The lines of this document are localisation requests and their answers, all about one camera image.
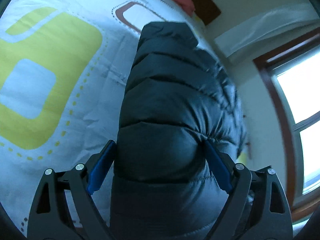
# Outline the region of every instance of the window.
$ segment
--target window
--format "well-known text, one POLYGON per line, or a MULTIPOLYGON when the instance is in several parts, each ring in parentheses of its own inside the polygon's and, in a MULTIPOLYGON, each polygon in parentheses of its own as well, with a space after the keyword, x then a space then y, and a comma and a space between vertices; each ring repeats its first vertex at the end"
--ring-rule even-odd
POLYGON ((292 221, 320 204, 320 27, 253 60, 275 106, 292 221))
POLYGON ((313 49, 274 70, 276 88, 292 115, 291 129, 303 155, 305 195, 320 186, 320 49, 313 49))

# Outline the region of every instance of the dotted outline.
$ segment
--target dotted outline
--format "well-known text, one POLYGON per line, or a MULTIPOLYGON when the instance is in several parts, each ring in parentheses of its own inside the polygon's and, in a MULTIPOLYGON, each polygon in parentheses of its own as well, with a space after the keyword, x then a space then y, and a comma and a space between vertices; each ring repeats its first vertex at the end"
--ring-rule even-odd
MULTIPOLYGON (((104 31, 105 31, 104 28, 101 28, 101 27, 98 26, 97 24, 92 23, 91 20, 85 18, 84 16, 81 16, 81 15, 79 15, 79 14, 73 12, 73 11, 69 11, 69 10, 64 11, 64 12, 69 13, 70 15, 76 16, 76 17, 78 17, 79 19, 86 20, 87 23, 90 23, 90 25, 96 27, 98 30, 100 30, 100 32, 104 32, 104 31)), ((84 84, 87 82, 87 78, 90 77, 90 75, 91 75, 90 73, 94 70, 95 65, 96 65, 96 64, 98 63, 98 61, 100 60, 100 56, 103 55, 103 53, 105 52, 106 48, 108 47, 108 43, 109 43, 108 37, 105 37, 105 39, 106 39, 106 41, 105 41, 105 45, 103 46, 103 48, 101 49, 101 47, 102 47, 102 45, 101 45, 100 48, 97 50, 96 54, 94 55, 94 57, 96 57, 98 51, 100 50, 100 53, 99 53, 97 59, 95 60, 95 62, 93 63, 93 66, 91 66, 91 67, 89 68, 89 70, 86 70, 86 69, 90 66, 90 65, 87 65, 87 67, 84 69, 84 71, 87 71, 87 73, 86 73, 86 76, 87 76, 87 77, 82 81, 82 84, 81 84, 81 86, 79 87, 79 92, 76 94, 76 98, 79 98, 79 97, 80 97, 81 91, 83 91, 83 88, 84 88, 84 84)), ((72 106, 76 106, 76 99, 72 102, 72 106)), ((69 110, 69 115, 73 115, 73 113, 74 113, 73 109, 70 109, 70 110, 69 110)), ((70 123, 71 123, 70 120, 66 121, 65 126, 69 126, 70 123)), ((63 130, 63 131, 61 132, 60 136, 61 136, 61 137, 64 137, 66 134, 67 134, 67 131, 63 130)), ((60 141, 56 141, 56 142, 54 143, 54 145, 55 145, 55 147, 58 147, 58 146, 60 145, 60 141)), ((0 142, 0 147, 5 147, 5 143, 0 142)), ((13 152, 13 149, 12 149, 11 147, 8 147, 7 150, 8 150, 9 152, 13 152)), ((50 150, 47 151, 47 155, 51 155, 52 153, 53 153, 53 150, 52 150, 52 149, 50 149, 50 150)), ((22 155, 21 153, 19 153, 19 152, 16 153, 16 156, 17 156, 17 157, 20 157, 20 158, 23 157, 23 155, 22 155)), ((30 157, 30 156, 27 156, 26 159, 27 159, 28 161, 33 161, 33 160, 34 160, 34 158, 33 158, 33 157, 30 157)), ((43 159, 43 156, 41 156, 41 155, 37 157, 37 160, 42 160, 42 159, 43 159)))

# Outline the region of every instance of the yellow geometric pattern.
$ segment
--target yellow geometric pattern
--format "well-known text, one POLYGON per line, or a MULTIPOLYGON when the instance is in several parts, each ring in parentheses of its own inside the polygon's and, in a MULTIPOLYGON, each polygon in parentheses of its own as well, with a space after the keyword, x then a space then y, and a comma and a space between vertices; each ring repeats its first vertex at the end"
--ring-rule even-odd
MULTIPOLYGON (((21 34, 55 9, 34 10, 11 26, 8 34, 21 34)), ((36 149, 54 133, 70 94, 102 43, 100 31, 67 13, 61 13, 22 41, 0 39, 0 89, 22 59, 29 59, 55 74, 38 117, 28 119, 0 104, 0 135, 23 149, 36 149)))

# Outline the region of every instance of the blue gripper pad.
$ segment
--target blue gripper pad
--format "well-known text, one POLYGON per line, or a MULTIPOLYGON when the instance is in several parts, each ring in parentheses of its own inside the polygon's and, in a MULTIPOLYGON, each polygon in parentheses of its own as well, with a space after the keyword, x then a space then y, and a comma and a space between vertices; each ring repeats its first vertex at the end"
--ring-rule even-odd
POLYGON ((219 187, 229 194, 233 188, 231 173, 219 157, 217 150, 208 141, 204 142, 204 155, 219 187))
POLYGON ((93 192, 100 189, 114 159, 116 156, 116 143, 111 141, 106 148, 102 150, 102 155, 97 161, 89 175, 87 192, 92 195, 93 192))

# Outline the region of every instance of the bed sheet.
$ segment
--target bed sheet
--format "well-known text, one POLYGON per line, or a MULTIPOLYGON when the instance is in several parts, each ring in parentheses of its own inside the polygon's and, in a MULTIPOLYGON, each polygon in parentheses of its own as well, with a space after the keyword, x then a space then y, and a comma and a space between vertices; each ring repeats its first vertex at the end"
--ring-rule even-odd
MULTIPOLYGON (((44 170, 69 170, 116 140, 140 32, 151 21, 186 22, 217 58, 172 0, 12 0, 1 17, 0 201, 25 235, 44 170)), ((93 194, 107 224, 112 176, 93 194)))

